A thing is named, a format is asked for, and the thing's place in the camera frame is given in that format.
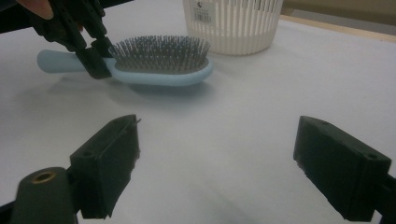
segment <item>hairbrush handle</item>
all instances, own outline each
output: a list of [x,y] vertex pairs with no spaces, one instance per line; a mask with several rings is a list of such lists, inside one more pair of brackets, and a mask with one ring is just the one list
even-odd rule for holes
[[44,49],[37,55],[37,64],[46,73],[85,72],[76,54]]

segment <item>white basket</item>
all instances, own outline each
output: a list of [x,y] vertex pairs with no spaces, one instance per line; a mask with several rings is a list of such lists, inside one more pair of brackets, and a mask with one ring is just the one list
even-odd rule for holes
[[283,0],[183,0],[187,31],[210,51],[247,55],[274,40]]

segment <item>hairbrush bristles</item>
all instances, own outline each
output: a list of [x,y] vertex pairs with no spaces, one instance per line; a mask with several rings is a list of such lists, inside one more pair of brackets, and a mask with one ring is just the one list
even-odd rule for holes
[[188,36],[139,36],[126,39],[108,50],[122,71],[188,74],[207,66],[209,43]]

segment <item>screw hole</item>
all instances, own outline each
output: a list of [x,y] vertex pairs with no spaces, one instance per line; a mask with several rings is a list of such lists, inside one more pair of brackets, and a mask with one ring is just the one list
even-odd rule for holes
[[56,173],[54,173],[54,172],[44,172],[44,173],[41,173],[41,174],[35,176],[35,178],[33,178],[33,180],[32,180],[32,183],[42,184],[42,183],[50,181],[55,176],[56,176]]

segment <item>sticker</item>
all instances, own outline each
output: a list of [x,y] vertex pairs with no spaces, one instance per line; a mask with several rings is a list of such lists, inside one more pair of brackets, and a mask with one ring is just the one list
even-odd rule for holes
[[215,3],[191,0],[191,16],[194,21],[204,24],[215,24]]

